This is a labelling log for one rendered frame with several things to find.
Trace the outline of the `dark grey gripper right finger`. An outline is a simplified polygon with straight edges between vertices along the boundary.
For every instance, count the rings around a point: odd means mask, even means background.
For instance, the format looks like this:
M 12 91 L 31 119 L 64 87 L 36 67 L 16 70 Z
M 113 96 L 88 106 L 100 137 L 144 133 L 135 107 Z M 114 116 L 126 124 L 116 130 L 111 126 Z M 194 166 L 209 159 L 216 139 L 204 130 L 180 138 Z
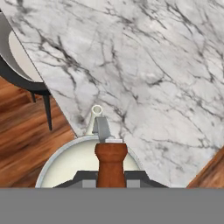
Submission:
M 128 188 L 166 188 L 166 185 L 150 179 L 145 171 L 125 171 L 124 175 Z

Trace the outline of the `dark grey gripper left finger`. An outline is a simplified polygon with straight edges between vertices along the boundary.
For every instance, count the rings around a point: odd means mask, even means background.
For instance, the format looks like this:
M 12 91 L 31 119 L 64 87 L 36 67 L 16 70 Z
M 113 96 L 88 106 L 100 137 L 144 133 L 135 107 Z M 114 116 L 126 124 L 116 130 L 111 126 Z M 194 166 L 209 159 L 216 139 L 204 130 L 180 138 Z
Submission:
M 56 185 L 56 188 L 96 188 L 97 176 L 98 171 L 77 171 L 73 179 Z

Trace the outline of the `cream kettle with wooden handle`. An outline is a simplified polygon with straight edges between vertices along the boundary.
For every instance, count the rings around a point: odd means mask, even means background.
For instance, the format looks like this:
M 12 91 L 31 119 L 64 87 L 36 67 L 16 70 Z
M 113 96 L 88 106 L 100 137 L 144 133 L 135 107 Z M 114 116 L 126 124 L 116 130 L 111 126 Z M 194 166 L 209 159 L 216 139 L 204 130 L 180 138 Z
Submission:
M 142 166 L 127 144 L 111 135 L 102 107 L 91 108 L 84 136 L 57 149 L 43 166 L 37 188 L 56 188 L 74 178 L 77 171 L 98 171 L 96 187 L 125 187 L 125 171 L 141 171 Z

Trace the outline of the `black chair with cream seat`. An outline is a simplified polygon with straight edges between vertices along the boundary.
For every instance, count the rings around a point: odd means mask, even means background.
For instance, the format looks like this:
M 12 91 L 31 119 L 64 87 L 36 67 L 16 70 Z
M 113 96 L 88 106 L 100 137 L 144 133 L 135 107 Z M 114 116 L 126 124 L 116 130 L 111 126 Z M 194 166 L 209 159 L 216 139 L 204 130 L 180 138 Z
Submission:
M 52 126 L 50 95 L 43 79 L 18 40 L 6 16 L 0 11 L 0 76 L 16 87 L 42 95 L 49 130 Z

